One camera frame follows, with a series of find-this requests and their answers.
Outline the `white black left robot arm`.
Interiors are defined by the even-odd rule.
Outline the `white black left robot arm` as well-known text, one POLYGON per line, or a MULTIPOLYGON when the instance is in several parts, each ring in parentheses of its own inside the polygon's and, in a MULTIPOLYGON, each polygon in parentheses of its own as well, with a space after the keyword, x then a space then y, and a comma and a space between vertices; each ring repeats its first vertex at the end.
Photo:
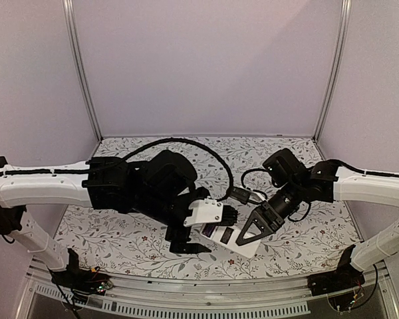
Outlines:
POLYGON ((61 246, 35 222, 28 205, 67 204, 119 213, 142 213, 170 231, 175 253, 206 252, 190 243, 193 225, 222 220, 223 209, 182 155, 164 150, 147 161, 98 157, 70 165, 26 169, 0 157, 0 235, 9 235, 43 261, 71 288, 86 281, 74 251, 61 246))

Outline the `white and red remote control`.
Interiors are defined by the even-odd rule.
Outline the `white and red remote control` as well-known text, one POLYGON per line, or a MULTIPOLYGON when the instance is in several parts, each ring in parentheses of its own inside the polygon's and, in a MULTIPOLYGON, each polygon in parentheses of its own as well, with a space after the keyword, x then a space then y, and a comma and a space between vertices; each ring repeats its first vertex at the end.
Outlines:
POLYGON ((257 249, 259 248, 261 241, 255 241, 248 245, 238 246, 235 242, 241 230, 236 226, 217 226, 215 225, 215 230, 210 237, 202 234, 203 228, 206 225, 215 224, 205 224, 200 230, 200 235, 206 239, 214 242, 215 244, 226 248, 227 250, 237 253, 245 258, 251 259, 256 255, 257 249))

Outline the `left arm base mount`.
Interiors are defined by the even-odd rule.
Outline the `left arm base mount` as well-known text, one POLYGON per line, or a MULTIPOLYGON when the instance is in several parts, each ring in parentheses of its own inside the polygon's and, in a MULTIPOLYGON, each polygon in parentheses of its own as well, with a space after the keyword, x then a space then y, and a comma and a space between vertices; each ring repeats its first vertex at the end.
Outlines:
POLYGON ((110 276, 101 273, 98 266, 93 270, 81 269, 78 254, 72 249, 68 249, 68 257, 68 264, 63 270, 49 271, 53 283, 85 295, 104 295, 113 287, 110 276))

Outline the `black battery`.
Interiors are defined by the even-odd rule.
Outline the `black battery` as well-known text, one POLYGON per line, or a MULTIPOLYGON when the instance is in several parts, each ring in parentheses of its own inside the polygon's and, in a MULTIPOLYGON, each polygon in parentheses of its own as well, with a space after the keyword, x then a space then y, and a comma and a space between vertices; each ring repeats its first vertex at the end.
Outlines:
POLYGON ((214 230, 215 230, 215 225, 206 225, 203 228, 202 234, 207 237, 210 237, 211 234, 214 232, 214 230))

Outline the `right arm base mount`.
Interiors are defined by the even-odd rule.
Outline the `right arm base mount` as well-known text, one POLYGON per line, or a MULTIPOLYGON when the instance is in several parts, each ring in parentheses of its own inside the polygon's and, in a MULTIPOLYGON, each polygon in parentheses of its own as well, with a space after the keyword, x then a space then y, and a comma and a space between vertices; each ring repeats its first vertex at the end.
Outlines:
POLYGON ((310 274, 307 287, 313 296, 329 294, 364 284, 363 270, 356 270, 351 264, 355 245, 331 254, 324 262, 326 271, 310 274))

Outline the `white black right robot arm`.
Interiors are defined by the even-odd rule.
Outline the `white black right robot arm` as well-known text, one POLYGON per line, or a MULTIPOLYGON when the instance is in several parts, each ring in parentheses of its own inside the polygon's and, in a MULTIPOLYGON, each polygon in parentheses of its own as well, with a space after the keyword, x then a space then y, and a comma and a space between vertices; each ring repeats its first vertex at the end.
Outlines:
MULTIPOLYGON (((338 159, 306 167, 287 148, 271 155, 263 168, 278 190, 251 212, 236 239, 239 246, 275 233, 302 202, 361 201, 399 208, 399 173, 358 169, 338 159)), ((331 284, 344 290, 357 275, 397 252, 399 218, 371 239, 345 249, 331 284)))

